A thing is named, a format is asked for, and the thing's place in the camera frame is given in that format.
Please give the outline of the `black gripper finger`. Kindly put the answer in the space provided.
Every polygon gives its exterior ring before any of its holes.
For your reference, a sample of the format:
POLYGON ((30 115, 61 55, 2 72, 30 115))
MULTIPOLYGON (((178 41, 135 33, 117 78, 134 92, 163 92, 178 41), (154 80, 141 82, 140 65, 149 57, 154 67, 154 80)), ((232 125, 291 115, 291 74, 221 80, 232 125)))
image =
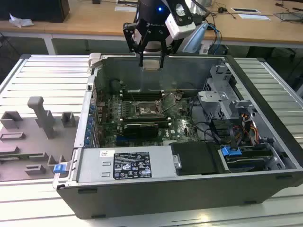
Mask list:
POLYGON ((124 23, 123 33, 130 52, 140 55, 139 66, 142 67, 144 57, 143 52, 152 37, 151 30, 147 28, 147 22, 124 23), (133 38, 136 31, 141 35, 139 43, 137 43, 133 38))
POLYGON ((161 43, 161 54, 160 54, 161 69, 163 68, 164 65, 165 56, 175 54, 179 49, 179 47, 181 46, 183 40, 184 40, 183 38, 178 40, 173 40, 169 46, 166 45, 166 40, 161 40, 160 42, 161 43))

